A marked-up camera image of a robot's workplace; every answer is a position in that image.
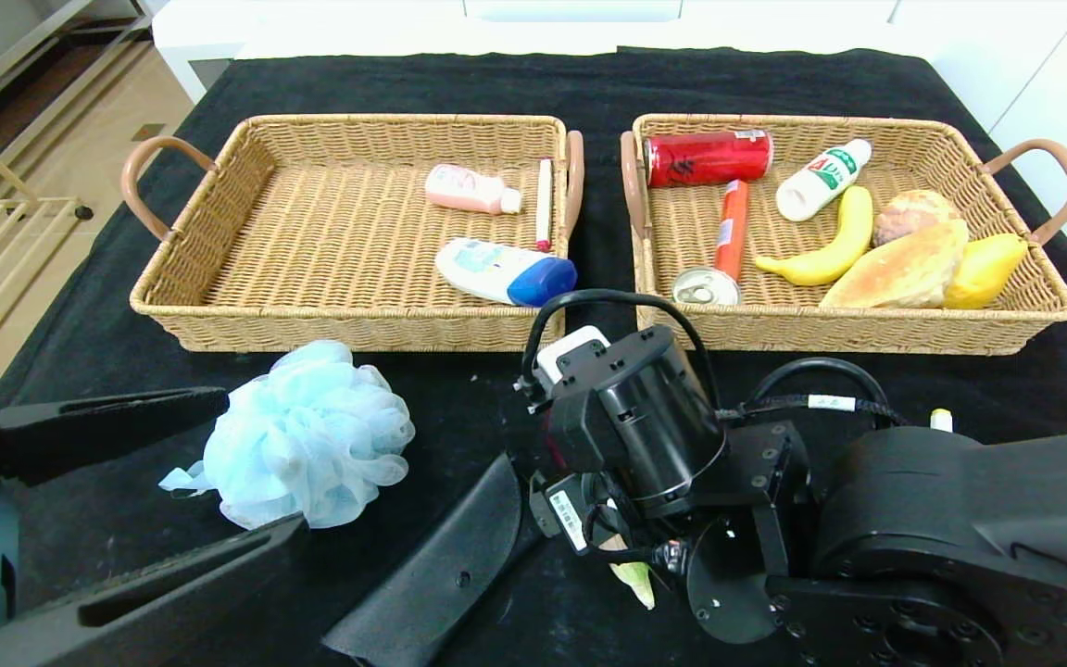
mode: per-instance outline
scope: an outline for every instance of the yellow banana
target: yellow banana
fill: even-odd
[[[1028,253],[1029,242],[1016,234],[996,234],[970,241],[944,291],[944,307],[981,308],[991,303]]]
[[[866,187],[850,186],[842,193],[839,233],[833,241],[812,253],[789,257],[787,260],[757,255],[754,265],[759,270],[782,275],[792,284],[833,283],[867,252],[867,247],[872,243],[874,221],[872,194]]]

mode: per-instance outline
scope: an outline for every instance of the basket handle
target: basket handle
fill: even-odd
[[[644,194],[640,191],[640,168],[636,165],[636,140],[632,131],[620,136],[620,171],[623,173],[623,201],[628,206],[635,240],[644,239]]]
[[[1060,168],[1064,170],[1064,176],[1067,176],[1067,148],[1050,139],[1030,139],[1023,141],[1023,143],[1013,146],[1010,150],[1003,153],[1002,156],[994,158],[989,163],[983,164],[982,170],[989,174],[999,173],[1000,169],[1012,164],[1012,160],[1015,158],[1036,148],[1046,150],[1051,157],[1055,158],[1057,163],[1060,163]],[[1051,217],[1049,222],[1041,224],[1040,227],[1032,233],[1032,239],[1044,245],[1060,232],[1060,228],[1066,222],[1067,200],[1064,202],[1064,206],[1060,207],[1060,210],[1056,211],[1056,215]]]
[[[205,171],[216,171],[217,163],[178,137],[152,137],[130,152],[130,157],[123,163],[123,202],[134,211],[134,216],[156,236],[156,239],[162,241],[166,238],[166,225],[145,206],[143,198],[139,197],[139,173],[159,148],[179,148]]]
[[[584,207],[584,132],[567,132],[567,239],[579,223],[579,209]]]

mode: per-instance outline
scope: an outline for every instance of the bread loaf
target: bread loaf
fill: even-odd
[[[822,299],[824,307],[935,307],[961,261],[970,234],[949,219],[866,253]]]
[[[906,190],[896,194],[875,217],[872,244],[878,249],[919,228],[960,217],[958,209],[935,191]]]

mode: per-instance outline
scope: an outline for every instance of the black table cover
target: black table cover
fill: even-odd
[[[931,118],[961,130],[982,159],[997,155],[930,65],[873,51],[622,50],[592,57],[236,62],[178,136],[216,155],[234,126],[251,115],[355,111],[551,114],[584,131],[584,212],[571,249],[580,286],[632,287],[618,137],[643,113]],[[141,191],[170,221],[200,178],[186,158],[162,155]],[[1029,225],[1047,219],[1014,170],[1000,173],[999,181]],[[150,234],[120,208],[1,380],[0,407],[188,384],[233,388],[267,370],[274,354],[188,353],[157,322],[130,311],[128,292],[154,249]],[[1064,236],[1047,252],[1067,282]],[[632,330],[634,318],[625,308],[595,306],[572,312],[571,322],[593,322],[615,338]],[[716,353],[720,392],[737,400],[768,370],[797,355]],[[953,409],[958,431],[986,443],[1067,433],[1067,322],[1008,358],[846,359],[869,368],[893,406],[920,423],[945,406]],[[377,364],[411,407],[418,435],[405,451],[410,476],[383,489],[355,523],[315,537],[297,577],[256,594],[177,663],[347,664],[319,645],[323,630],[405,557],[500,447],[528,446],[537,433],[537,420],[509,386],[516,354],[357,354],[355,360]],[[832,377],[793,383],[793,390],[814,388],[853,390]],[[844,414],[797,420],[816,450],[816,465],[867,427],[864,418]],[[14,488],[22,520],[22,607],[236,535],[217,511],[213,494],[173,499],[156,487],[166,470],[198,459],[207,434],[208,427],[196,428],[35,489]],[[720,645],[679,600],[662,592],[657,599],[656,610],[644,612],[606,566],[574,557],[566,540],[544,541],[488,595],[441,662],[749,666],[792,660],[779,640],[752,649]]]

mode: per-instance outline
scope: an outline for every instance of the wicker basket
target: wicker basket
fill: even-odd
[[[171,231],[137,195],[137,174],[164,146],[207,170]],[[537,309],[458,291],[433,258],[453,236],[534,247],[543,158],[554,160],[552,252],[567,257],[584,155],[582,136],[558,118],[256,116],[216,163],[182,140],[149,139],[123,169],[123,196],[162,242],[131,307],[196,351],[281,351],[317,338],[354,350],[521,350]],[[433,206],[424,180],[436,163],[498,174],[522,191],[522,212]],[[563,325],[552,320],[545,340]]]
[[[1067,149],[1053,141],[1019,144],[983,165],[960,132],[943,123],[913,120],[652,114],[623,132],[625,197],[634,227],[637,291],[670,298],[681,271],[708,266],[715,252],[722,186],[644,186],[643,139],[657,134],[766,128],[776,145],[774,169],[753,184],[742,275],[735,306],[679,305],[707,347],[723,350],[854,351],[855,353],[1013,354],[1053,321],[1067,320],[1067,287],[1041,244],[1067,220],[1067,203],[1036,233],[1029,232],[992,173],[1030,148],[1051,153],[1067,173]],[[799,287],[754,268],[750,257],[787,257],[829,242],[838,228],[831,204],[805,223],[776,211],[780,180],[829,146],[862,137],[874,155],[859,185],[881,207],[902,190],[928,187],[952,201],[972,239],[1012,232],[1029,239],[1029,256],[996,303],[962,309],[822,308],[829,286]],[[664,313],[639,308],[641,327],[670,322]]]

